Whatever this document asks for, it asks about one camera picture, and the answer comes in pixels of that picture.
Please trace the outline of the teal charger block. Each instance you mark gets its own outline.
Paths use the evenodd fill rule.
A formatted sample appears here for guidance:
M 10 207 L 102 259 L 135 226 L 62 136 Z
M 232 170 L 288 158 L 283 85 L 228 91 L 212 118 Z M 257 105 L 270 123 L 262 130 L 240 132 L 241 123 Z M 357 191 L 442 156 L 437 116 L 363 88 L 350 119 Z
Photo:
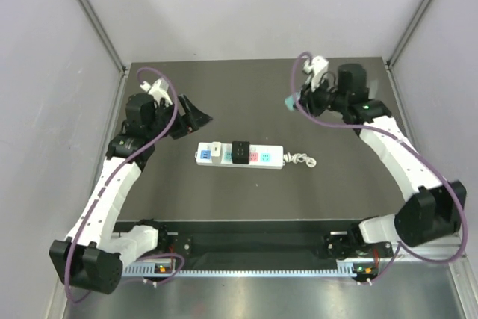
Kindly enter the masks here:
M 296 111 L 299 97 L 290 95 L 285 99 L 285 106 L 289 111 Z

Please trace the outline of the white cube adapter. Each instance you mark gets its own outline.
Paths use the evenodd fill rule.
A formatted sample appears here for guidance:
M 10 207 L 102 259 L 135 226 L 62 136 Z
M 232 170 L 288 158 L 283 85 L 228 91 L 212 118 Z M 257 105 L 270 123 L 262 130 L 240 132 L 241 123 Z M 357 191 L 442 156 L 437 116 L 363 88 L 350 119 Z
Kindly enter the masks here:
M 211 160 L 219 161 L 221 159 L 222 144 L 221 142 L 214 141 L 211 143 Z

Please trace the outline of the white power strip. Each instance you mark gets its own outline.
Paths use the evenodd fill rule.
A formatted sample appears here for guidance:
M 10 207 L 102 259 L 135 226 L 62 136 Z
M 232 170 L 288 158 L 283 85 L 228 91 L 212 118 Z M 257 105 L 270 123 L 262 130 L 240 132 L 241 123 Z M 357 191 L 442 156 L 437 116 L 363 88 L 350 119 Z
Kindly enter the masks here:
M 249 148 L 249 164 L 233 164 L 231 157 L 232 144 L 221 143 L 222 153 L 219 161 L 211 160 L 211 143 L 198 143 L 195 160 L 200 166 L 212 167 L 236 167 L 236 168 L 257 168 L 277 169 L 284 166 L 284 148 L 277 145 L 255 145 Z

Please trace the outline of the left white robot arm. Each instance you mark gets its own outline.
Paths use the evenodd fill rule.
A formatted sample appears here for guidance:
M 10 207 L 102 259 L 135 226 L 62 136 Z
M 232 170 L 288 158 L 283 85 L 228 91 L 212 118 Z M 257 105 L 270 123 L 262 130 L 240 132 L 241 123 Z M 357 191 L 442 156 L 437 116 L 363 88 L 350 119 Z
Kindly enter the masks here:
M 120 132 L 108 144 L 102 171 L 83 213 L 63 240 L 55 240 L 49 257 L 66 289 L 111 294 L 125 267 L 143 254 L 164 255 L 169 238 L 154 220 L 141 220 L 121 238 L 114 226 L 133 184 L 163 137 L 188 136 L 212 121 L 185 95 L 138 93 L 128 98 Z

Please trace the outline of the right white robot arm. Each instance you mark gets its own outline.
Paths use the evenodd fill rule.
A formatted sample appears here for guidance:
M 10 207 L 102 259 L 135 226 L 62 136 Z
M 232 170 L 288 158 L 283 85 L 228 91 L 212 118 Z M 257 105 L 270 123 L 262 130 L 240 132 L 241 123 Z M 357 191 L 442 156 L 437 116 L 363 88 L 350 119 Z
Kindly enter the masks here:
M 371 217 L 350 230 L 350 250 L 367 255 L 376 243 L 400 241 L 408 247 L 453 235 L 460 230 L 466 190 L 459 181 L 445 182 L 416 156 L 391 111 L 370 94 L 361 64 L 343 64 L 331 75 L 325 58 L 303 65 L 308 76 L 294 96 L 304 111 L 318 117 L 324 111 L 341 115 L 358 138 L 378 156 L 397 183 L 405 201 L 396 214 Z

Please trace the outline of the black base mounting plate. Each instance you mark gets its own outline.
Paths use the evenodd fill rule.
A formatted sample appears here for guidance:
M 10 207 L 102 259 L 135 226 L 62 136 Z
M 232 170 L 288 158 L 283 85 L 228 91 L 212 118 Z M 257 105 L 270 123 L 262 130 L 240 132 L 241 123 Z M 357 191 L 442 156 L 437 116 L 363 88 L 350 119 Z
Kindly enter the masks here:
M 348 231 L 356 220 L 176 220 L 165 226 L 188 270 L 267 271 L 336 268 L 338 260 L 392 257 L 382 242 L 359 247 Z

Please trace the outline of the left aluminium frame post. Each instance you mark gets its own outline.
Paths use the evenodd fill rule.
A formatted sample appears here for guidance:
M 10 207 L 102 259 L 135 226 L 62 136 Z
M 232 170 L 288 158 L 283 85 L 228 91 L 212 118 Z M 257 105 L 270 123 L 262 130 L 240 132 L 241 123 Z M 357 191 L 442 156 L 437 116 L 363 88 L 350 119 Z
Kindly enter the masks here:
M 103 26 L 102 21 L 100 20 L 90 0 L 77 0 L 77 2 L 79 3 L 84 15 L 87 17 L 87 21 L 90 23 L 93 31 L 99 38 L 100 43 L 108 53 L 108 56 L 113 62 L 115 68 L 120 73 L 125 73 L 127 70 L 126 65 L 121 60 L 117 50 L 111 42 L 111 39 L 108 36 L 108 33 L 105 30 L 105 27 Z

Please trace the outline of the aluminium frame post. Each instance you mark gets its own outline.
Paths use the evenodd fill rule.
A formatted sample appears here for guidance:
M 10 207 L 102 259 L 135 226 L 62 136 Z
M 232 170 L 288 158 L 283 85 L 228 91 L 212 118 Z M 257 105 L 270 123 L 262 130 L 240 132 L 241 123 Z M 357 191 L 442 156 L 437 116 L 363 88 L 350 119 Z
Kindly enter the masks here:
M 120 73 L 125 73 L 127 70 L 126 65 L 121 60 L 117 50 L 111 42 L 111 39 L 108 36 L 108 33 L 105 30 L 105 27 L 103 26 L 102 21 L 100 20 L 90 0 L 77 0 L 77 2 L 79 3 L 84 15 L 87 17 L 87 21 L 90 23 L 93 31 L 99 38 L 100 43 L 108 53 L 108 56 L 113 62 L 115 68 Z
M 418 6 L 416 7 L 415 11 L 412 14 L 411 19 L 409 20 L 405 30 L 400 35 L 400 38 L 394 47 L 390 57 L 385 62 L 385 65 L 388 69 L 392 69 L 394 65 L 398 62 L 401 54 L 407 47 L 409 41 L 413 37 L 414 33 L 418 29 L 419 25 L 421 24 L 422 20 L 424 19 L 427 11 L 431 7 L 434 0 L 420 0 Z

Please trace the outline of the right aluminium frame post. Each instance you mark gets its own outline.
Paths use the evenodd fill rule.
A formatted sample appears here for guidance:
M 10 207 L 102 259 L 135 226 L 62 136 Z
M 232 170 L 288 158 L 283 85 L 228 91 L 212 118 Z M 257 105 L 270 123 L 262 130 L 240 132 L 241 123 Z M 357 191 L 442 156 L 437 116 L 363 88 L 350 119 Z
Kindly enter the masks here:
M 415 11 L 412 14 L 411 19 L 409 20 L 405 30 L 400 35 L 400 38 L 394 47 L 390 57 L 385 62 L 385 65 L 388 69 L 392 69 L 394 65 L 398 62 L 401 54 L 407 47 L 409 41 L 413 37 L 414 33 L 418 29 L 419 25 L 421 24 L 422 20 L 424 19 L 427 11 L 431 7 L 434 0 L 420 0 L 418 6 L 416 7 Z

